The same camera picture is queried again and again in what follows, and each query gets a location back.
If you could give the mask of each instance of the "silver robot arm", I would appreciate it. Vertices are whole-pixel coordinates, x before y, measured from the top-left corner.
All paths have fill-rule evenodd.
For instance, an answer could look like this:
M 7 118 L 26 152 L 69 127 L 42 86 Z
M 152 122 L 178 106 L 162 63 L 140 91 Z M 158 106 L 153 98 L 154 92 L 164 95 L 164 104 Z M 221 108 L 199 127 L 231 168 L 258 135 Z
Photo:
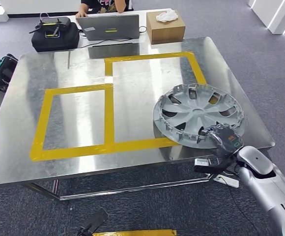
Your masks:
M 195 172 L 220 174 L 237 162 L 241 181 L 285 236 L 285 177 L 278 167 L 255 147 L 244 147 L 243 140 L 228 124 L 211 126 L 202 134 L 214 141 L 218 147 L 216 155 L 222 160 L 216 166 L 195 162 Z
M 285 177 L 276 165 L 255 147 L 240 149 L 239 176 L 261 207 L 285 236 Z

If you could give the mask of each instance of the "person's hand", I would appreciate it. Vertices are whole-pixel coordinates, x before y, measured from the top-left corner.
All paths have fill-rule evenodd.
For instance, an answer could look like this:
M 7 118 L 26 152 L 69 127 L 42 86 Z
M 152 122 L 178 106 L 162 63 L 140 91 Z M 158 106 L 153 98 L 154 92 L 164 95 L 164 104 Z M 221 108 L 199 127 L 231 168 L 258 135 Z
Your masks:
M 84 12 L 84 10 L 82 9 L 80 9 L 76 15 L 75 17 L 78 18 L 78 17 L 87 17 L 88 15 L 87 15 L 86 12 Z

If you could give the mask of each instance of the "laptop lid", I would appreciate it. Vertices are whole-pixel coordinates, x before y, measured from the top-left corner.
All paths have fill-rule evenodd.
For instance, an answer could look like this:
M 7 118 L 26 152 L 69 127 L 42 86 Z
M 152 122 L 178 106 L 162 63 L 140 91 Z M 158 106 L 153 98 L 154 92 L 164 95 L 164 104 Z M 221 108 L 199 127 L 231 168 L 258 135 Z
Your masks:
M 77 21 L 89 41 L 139 38 L 139 15 L 81 17 Z

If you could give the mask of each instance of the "yellow tape rectangle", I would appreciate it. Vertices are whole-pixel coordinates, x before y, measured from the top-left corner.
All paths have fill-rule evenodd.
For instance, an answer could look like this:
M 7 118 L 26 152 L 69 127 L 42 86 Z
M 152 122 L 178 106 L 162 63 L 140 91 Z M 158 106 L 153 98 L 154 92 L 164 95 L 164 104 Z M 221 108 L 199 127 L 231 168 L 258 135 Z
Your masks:
M 206 84 L 206 80 L 196 61 L 192 52 L 180 53 L 166 53 L 155 55 L 140 55 L 131 57 L 118 57 L 105 59 L 106 76 L 112 76 L 113 62 L 118 61 L 132 61 L 132 60 L 145 60 L 145 59 L 161 59 L 161 58 L 174 58 L 174 57 L 187 57 L 193 70 L 196 80 L 199 84 Z M 91 92 L 104 90 L 104 144 L 87 147 L 70 147 L 53 150 L 43 150 L 43 143 L 47 131 L 48 117 L 51 112 L 52 98 L 54 95 L 77 93 L 77 92 Z M 113 101 L 113 84 L 91 85 L 72 88 L 52 88 L 45 90 L 45 98 L 41 108 L 40 116 L 36 130 L 36 135 L 30 151 L 30 158 L 32 161 L 44 161 L 62 158 L 71 158 L 78 156 L 107 154 L 114 152 L 124 151 L 137 151 L 152 148 L 165 148 L 179 145 L 168 138 L 155 138 L 148 140 L 135 140 L 121 143 L 115 142 L 115 125 L 114 125 L 114 101 Z

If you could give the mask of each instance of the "cardboard box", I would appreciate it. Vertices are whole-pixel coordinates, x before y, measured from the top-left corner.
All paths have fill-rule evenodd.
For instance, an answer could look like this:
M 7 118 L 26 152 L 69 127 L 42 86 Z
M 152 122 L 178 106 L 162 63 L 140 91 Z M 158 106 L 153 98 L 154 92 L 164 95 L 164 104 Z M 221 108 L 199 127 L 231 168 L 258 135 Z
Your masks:
M 165 11 L 147 12 L 147 32 L 151 44 L 183 41 L 185 24 L 177 11 L 178 19 L 170 22 L 158 22 L 156 16 Z

